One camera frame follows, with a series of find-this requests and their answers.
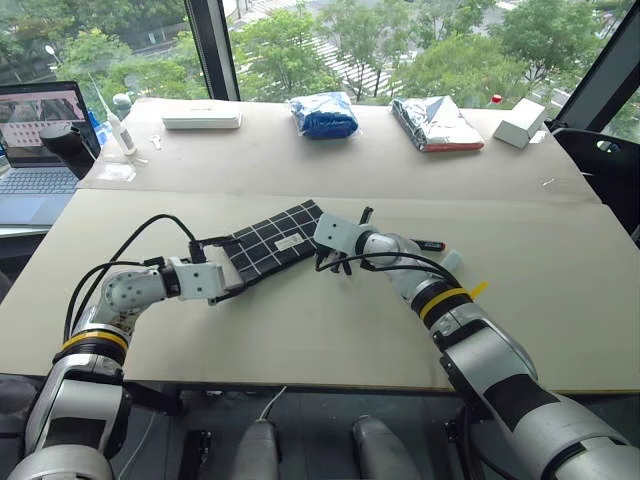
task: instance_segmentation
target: table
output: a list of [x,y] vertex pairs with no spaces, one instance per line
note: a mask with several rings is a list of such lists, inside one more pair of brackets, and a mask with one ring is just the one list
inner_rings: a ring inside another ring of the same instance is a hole
[[[177,214],[205,237],[306,198],[79,191],[0,306],[0,372],[48,371],[77,280],[151,215]],[[353,219],[371,205],[382,231],[459,250],[456,275],[467,288],[490,282],[480,305],[525,346],[549,388],[640,389],[640,257],[608,207],[314,200]],[[71,252],[71,237],[82,248]],[[125,257],[158,255],[187,255],[185,238],[170,223],[151,227]],[[216,249],[208,255],[222,259]],[[228,262],[223,266],[232,273]],[[383,274],[315,273],[308,259],[215,307],[176,299],[152,306],[138,321],[125,370],[132,380],[194,384],[446,389],[438,358]]]
[[[283,104],[238,103],[238,130],[165,130],[164,111],[183,100],[138,100],[125,124],[138,152],[132,182],[100,180],[122,161],[113,139],[81,188],[349,198],[518,200],[599,203],[573,161],[546,131],[524,150],[492,138],[501,110],[463,110],[486,141],[475,152],[421,153],[388,107],[354,106],[360,133],[348,139],[298,137]],[[149,138],[161,137],[161,150]]]

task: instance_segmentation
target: white bottle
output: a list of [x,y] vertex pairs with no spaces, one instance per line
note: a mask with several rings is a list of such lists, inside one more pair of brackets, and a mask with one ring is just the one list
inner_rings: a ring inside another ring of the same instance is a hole
[[133,155],[138,148],[135,143],[133,143],[129,130],[127,130],[122,123],[120,123],[120,119],[108,109],[107,120],[109,121],[109,125],[111,125],[111,133],[115,137],[116,142],[118,142],[118,145],[120,145],[120,148],[122,148],[124,154]]

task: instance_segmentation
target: white label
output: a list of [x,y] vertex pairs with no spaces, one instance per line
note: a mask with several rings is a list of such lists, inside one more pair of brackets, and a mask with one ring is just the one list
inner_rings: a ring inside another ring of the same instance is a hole
[[294,233],[289,237],[285,237],[282,240],[278,240],[275,242],[275,246],[278,250],[283,251],[287,248],[295,247],[296,245],[300,245],[304,242],[304,238],[299,233]]

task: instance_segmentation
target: floor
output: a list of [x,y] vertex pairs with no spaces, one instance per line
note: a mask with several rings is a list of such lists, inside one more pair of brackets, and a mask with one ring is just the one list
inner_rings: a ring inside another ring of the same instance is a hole
[[[244,430],[271,399],[270,392],[183,393],[189,404],[184,417],[154,417],[149,435],[122,475],[124,479],[178,478],[182,442],[190,429],[213,432],[213,448],[201,468],[201,479],[226,479],[235,448]],[[629,441],[640,445],[640,396],[583,397],[580,399]],[[353,479],[350,428],[362,414],[376,416],[403,441],[425,480],[461,479],[455,451],[447,443],[443,424],[461,405],[453,396],[284,393],[271,410],[277,425],[282,461],[281,480]],[[134,409],[129,435],[113,459],[117,475],[131,458],[149,426],[151,414]],[[527,479],[519,462],[492,421],[475,427],[478,444],[496,463],[520,479]],[[0,478],[5,478],[17,459],[17,442],[0,440]],[[486,480],[498,479],[487,471]]]

